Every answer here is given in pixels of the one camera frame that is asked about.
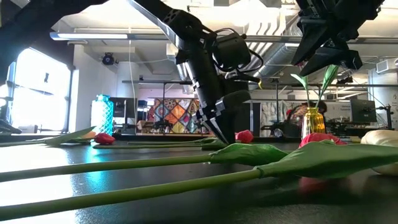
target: ceiling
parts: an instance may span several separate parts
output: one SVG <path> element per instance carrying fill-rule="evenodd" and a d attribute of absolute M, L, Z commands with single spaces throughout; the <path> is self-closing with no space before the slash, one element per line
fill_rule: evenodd
<path fill-rule="evenodd" d="M 28 0 L 13 0 L 21 7 Z M 187 11 L 190 6 L 190 13 L 197 16 L 204 25 L 210 29 L 217 30 L 223 27 L 231 27 L 239 33 L 249 35 L 281 35 L 285 24 L 292 15 L 297 13 L 297 7 L 284 5 L 281 10 L 265 7 L 260 0 L 237 0 L 231 6 L 214 6 L 215 1 L 220 0 L 166 0 L 163 1 L 170 7 Z M 383 10 L 375 21 L 367 21 L 360 28 L 360 35 L 398 37 L 398 30 L 394 24 L 398 22 L 398 1 L 385 0 Z M 142 14 L 138 13 L 128 0 L 109 0 L 100 6 L 91 6 L 83 12 L 64 17 L 59 23 L 53 26 L 59 32 L 112 32 L 112 33 L 154 33 L 160 30 Z M 89 48 L 98 58 L 105 52 L 113 52 L 119 61 L 131 60 L 143 63 L 150 72 L 156 75 L 176 74 L 177 69 L 173 62 L 166 59 L 167 41 L 153 40 L 90 40 L 86 48 Z M 261 44 L 255 50 L 262 49 L 263 52 L 271 44 Z M 396 56 L 398 55 L 398 45 L 353 45 L 352 49 L 358 50 L 361 56 Z M 374 65 L 367 63 L 364 69 L 358 71 L 358 78 L 366 78 L 367 68 Z M 291 73 L 298 73 L 295 67 L 286 67 L 282 71 L 283 82 L 294 82 Z M 319 82 L 322 79 L 322 71 L 311 75 L 311 82 Z"/>

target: person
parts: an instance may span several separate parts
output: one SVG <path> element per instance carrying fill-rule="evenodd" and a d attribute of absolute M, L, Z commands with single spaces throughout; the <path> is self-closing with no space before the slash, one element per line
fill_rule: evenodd
<path fill-rule="evenodd" d="M 316 103 L 310 101 L 309 107 L 315 107 Z M 302 122 L 303 117 L 307 113 L 308 103 L 302 103 L 292 109 L 288 114 L 287 119 L 283 122 L 281 130 L 278 130 L 278 135 L 290 137 L 290 138 L 300 138 L 302 132 Z M 325 122 L 325 113 L 328 111 L 328 107 L 324 101 L 320 101 L 318 104 L 318 112 L 323 116 L 323 122 Z"/>

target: bright window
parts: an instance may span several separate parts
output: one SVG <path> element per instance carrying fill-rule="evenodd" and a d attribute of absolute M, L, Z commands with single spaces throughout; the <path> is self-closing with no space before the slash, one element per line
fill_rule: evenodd
<path fill-rule="evenodd" d="M 24 50 L 17 59 L 12 125 L 66 130 L 70 75 L 64 63 L 33 49 Z"/>

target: white wall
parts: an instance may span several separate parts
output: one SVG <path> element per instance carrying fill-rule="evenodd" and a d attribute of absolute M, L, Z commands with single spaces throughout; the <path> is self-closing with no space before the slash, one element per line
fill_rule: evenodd
<path fill-rule="evenodd" d="M 116 96 L 116 75 L 101 62 L 76 45 L 73 64 L 76 66 L 72 80 L 71 115 L 69 130 L 78 131 L 90 127 L 91 102 L 99 94 Z"/>

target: table surface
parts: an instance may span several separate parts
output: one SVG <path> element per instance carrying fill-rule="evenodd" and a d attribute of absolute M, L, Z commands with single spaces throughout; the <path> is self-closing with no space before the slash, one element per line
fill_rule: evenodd
<path fill-rule="evenodd" d="M 297 144 L 274 144 L 291 151 Z M 199 149 L 0 148 L 0 172 L 87 162 L 207 154 Z M 227 174 L 248 166 L 189 164 L 60 175 L 0 183 L 0 206 Z M 298 177 L 257 179 L 134 202 L 4 223 L 397 223 L 398 178 L 365 170 L 313 183 Z"/>

